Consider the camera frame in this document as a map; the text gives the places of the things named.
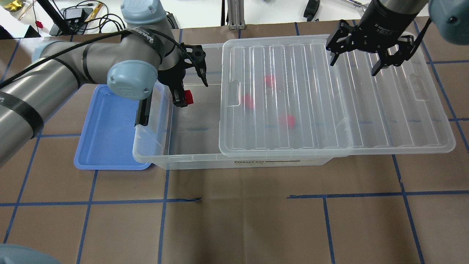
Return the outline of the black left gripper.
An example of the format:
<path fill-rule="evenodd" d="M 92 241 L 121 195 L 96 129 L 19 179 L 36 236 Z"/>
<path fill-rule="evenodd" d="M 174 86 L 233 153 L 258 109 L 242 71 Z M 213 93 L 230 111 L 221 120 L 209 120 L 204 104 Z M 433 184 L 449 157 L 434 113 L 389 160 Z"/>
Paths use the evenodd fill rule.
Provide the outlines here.
<path fill-rule="evenodd" d="M 206 52 L 202 45 L 176 45 L 178 60 L 176 64 L 168 70 L 158 71 L 158 81 L 171 88 L 173 104 L 176 107 L 187 107 L 183 80 L 186 75 L 186 69 L 195 68 L 197 76 L 202 80 L 205 87 L 207 82 Z"/>

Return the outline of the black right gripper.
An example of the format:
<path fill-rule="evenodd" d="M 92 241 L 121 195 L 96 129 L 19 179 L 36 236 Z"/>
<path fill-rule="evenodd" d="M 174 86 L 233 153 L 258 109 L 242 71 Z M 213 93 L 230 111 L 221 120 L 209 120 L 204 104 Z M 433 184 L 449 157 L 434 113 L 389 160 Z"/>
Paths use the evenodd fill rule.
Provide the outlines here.
<path fill-rule="evenodd" d="M 325 46 L 330 52 L 330 66 L 335 65 L 341 54 L 353 50 L 377 52 L 372 76 L 410 60 L 417 51 L 417 41 L 413 35 L 401 35 L 417 16 L 416 8 L 414 0 L 372 0 L 358 25 L 340 20 Z M 396 44 L 398 49 L 391 54 L 388 48 Z"/>

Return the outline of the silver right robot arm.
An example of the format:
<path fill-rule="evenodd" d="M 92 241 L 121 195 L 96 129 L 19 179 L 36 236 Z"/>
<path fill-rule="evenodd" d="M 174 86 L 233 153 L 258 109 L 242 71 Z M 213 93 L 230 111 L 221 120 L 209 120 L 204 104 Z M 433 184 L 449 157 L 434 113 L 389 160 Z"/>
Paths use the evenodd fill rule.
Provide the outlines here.
<path fill-rule="evenodd" d="M 405 35 L 406 28 L 428 7 L 429 19 L 417 37 Z M 345 52 L 359 50 L 378 55 L 372 68 L 375 76 L 389 66 L 400 66 L 417 52 L 431 23 L 444 40 L 468 45 L 469 2 L 467 0 L 372 0 L 356 26 L 340 20 L 329 35 L 326 50 L 334 66 Z"/>

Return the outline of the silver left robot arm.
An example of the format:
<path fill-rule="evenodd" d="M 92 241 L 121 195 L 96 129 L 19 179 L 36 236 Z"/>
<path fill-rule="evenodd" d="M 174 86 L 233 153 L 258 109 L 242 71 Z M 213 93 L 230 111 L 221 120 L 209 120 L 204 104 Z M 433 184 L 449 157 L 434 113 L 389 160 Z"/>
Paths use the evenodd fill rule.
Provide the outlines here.
<path fill-rule="evenodd" d="M 124 0 L 127 28 L 81 43 L 53 41 L 36 47 L 32 63 L 1 83 L 0 154 L 4 165 L 84 84 L 107 85 L 131 100 L 146 100 L 156 82 L 167 86 L 173 104 L 187 107 L 186 69 L 194 67 L 207 87 L 201 45 L 178 43 L 159 0 Z"/>

